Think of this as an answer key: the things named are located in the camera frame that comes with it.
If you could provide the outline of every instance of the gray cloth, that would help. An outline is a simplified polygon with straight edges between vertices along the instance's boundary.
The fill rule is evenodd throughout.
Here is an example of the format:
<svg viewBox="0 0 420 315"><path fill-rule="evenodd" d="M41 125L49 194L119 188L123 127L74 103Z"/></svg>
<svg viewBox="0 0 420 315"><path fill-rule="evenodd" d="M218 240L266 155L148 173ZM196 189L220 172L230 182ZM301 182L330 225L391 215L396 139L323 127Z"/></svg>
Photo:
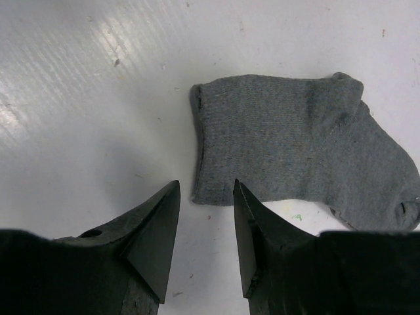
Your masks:
<svg viewBox="0 0 420 315"><path fill-rule="evenodd" d="M358 230L419 223L419 172L370 116L361 82L244 75L192 91L202 141L194 203L232 205L239 179L261 201L322 202Z"/></svg>

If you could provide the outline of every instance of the white table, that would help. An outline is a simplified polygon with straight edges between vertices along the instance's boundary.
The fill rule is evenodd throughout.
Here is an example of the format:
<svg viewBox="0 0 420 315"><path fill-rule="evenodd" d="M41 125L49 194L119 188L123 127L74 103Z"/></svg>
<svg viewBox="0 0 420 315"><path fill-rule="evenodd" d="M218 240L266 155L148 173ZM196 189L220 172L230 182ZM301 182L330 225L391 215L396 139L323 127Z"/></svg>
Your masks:
<svg viewBox="0 0 420 315"><path fill-rule="evenodd" d="M418 0L3 0L0 227L77 236L179 179L159 314L248 314L232 208L189 200L190 87L346 72L420 165L419 17ZM313 234L343 228L321 205L269 206Z"/></svg>

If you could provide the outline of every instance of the sock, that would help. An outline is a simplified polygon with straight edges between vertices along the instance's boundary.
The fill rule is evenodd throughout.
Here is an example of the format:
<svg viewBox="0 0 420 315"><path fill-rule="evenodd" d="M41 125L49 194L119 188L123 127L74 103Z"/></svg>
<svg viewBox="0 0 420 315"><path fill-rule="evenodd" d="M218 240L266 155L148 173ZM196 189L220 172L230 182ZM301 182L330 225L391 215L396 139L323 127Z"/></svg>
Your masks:
<svg viewBox="0 0 420 315"><path fill-rule="evenodd" d="M192 91L201 136L194 203L232 205L239 179L261 201L322 202L358 230L419 223L419 172L370 116L361 82L244 75Z"/></svg>

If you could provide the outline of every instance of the screw hole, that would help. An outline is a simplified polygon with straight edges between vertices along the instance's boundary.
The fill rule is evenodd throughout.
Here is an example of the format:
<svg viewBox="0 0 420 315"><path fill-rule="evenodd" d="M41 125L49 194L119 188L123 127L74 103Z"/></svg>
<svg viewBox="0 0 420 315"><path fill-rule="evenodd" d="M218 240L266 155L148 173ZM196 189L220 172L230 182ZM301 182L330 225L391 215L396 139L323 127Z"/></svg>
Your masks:
<svg viewBox="0 0 420 315"><path fill-rule="evenodd" d="M85 233L83 233L79 237L80 238L93 238L93 237L101 235L101 234L102 234L102 232L100 230L93 229L93 230L86 231Z"/></svg>

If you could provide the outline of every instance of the green mark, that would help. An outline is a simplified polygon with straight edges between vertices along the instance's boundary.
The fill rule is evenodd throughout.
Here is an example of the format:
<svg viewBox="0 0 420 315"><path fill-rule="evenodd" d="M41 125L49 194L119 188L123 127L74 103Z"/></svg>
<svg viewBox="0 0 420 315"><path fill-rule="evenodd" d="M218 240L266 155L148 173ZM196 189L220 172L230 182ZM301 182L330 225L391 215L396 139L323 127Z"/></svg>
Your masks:
<svg viewBox="0 0 420 315"><path fill-rule="evenodd" d="M293 215L292 219L298 219L299 221L302 221L302 216L301 215Z"/></svg>

